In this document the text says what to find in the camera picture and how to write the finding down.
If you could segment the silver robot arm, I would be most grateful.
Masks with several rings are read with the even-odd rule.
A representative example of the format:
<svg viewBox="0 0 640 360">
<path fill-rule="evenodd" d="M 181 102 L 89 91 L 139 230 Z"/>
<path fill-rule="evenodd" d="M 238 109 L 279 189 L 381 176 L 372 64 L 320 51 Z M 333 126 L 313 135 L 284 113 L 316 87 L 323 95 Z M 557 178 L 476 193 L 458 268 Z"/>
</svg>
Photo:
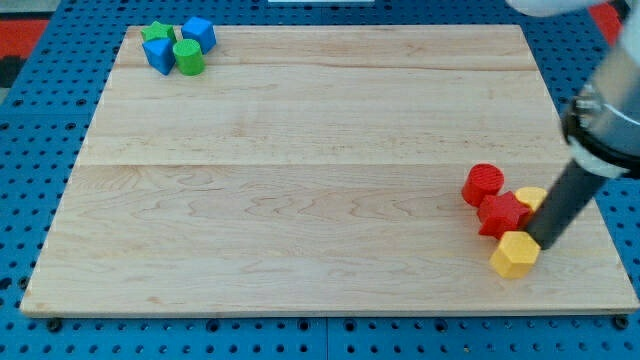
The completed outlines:
<svg viewBox="0 0 640 360">
<path fill-rule="evenodd" d="M 561 128 L 573 159 L 605 178 L 639 177 L 639 3 L 572 99 Z"/>
</svg>

